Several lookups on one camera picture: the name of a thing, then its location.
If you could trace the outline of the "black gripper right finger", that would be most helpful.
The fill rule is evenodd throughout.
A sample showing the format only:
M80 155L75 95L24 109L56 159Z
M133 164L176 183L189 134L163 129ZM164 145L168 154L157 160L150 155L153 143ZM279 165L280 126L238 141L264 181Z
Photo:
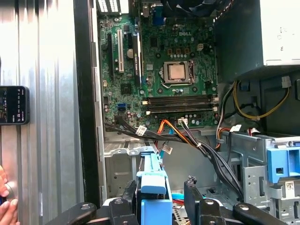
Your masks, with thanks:
M214 199L204 198L195 177L184 182L184 207L192 225L282 225L284 222L249 203L237 203L232 210Z

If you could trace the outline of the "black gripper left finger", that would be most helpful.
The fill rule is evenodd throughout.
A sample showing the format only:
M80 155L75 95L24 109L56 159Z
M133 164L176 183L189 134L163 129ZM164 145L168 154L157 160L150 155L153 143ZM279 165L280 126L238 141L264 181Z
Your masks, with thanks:
M90 202L78 203L52 220L53 225L137 225L136 181L129 181L121 197L99 209Z

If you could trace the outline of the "person's hand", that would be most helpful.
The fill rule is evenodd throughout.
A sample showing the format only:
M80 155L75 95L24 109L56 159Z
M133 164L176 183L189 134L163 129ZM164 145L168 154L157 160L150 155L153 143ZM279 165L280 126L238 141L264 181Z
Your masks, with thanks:
M0 166L0 196L7 197L9 195L8 188L5 184L8 182L7 175L2 166ZM5 200L0 205L0 225L19 225L18 221L18 199L11 201Z

